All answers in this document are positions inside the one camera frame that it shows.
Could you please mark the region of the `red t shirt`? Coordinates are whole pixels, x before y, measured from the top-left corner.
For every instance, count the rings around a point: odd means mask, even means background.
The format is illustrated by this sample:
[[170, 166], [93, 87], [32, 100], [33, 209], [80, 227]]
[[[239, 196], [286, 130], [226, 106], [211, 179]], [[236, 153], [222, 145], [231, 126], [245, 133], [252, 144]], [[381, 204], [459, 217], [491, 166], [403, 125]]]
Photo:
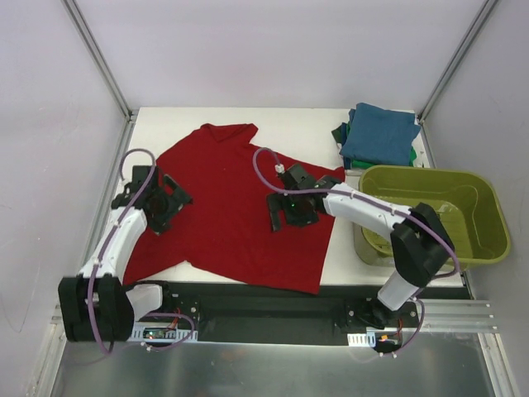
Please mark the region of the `red t shirt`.
[[269, 189], [252, 165], [253, 124], [204, 124], [156, 163], [192, 198], [167, 232], [145, 231], [126, 266], [131, 285], [184, 261], [248, 285], [317, 294], [335, 219], [273, 232]]

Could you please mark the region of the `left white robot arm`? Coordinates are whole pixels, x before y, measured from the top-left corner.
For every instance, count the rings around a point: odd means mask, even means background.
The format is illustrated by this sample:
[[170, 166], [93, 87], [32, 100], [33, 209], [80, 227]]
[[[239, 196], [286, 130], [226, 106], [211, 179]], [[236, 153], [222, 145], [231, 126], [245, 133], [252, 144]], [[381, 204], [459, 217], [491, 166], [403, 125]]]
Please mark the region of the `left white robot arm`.
[[124, 342], [134, 323], [149, 314], [164, 322], [174, 301], [161, 285], [126, 287], [127, 264], [146, 231], [159, 236], [193, 201], [156, 165], [136, 165], [132, 180], [111, 202], [109, 223], [93, 254], [75, 276], [65, 276], [58, 293], [65, 335], [70, 342]]

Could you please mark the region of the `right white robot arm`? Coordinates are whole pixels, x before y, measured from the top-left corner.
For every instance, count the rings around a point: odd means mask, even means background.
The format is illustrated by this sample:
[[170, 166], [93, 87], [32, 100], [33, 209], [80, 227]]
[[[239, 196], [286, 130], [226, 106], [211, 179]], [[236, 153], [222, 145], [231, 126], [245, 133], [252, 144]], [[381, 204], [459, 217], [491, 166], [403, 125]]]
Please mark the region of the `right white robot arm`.
[[260, 181], [288, 202], [287, 210], [296, 222], [308, 225], [322, 213], [367, 228], [390, 243], [394, 271], [371, 304], [377, 324], [387, 327], [398, 321], [401, 307], [432, 280], [441, 278], [439, 270], [449, 259], [456, 259], [454, 243], [431, 206], [389, 203], [330, 175], [314, 179], [300, 164], [288, 170], [282, 164], [274, 168], [282, 188], [271, 184], [259, 166], [254, 166]]

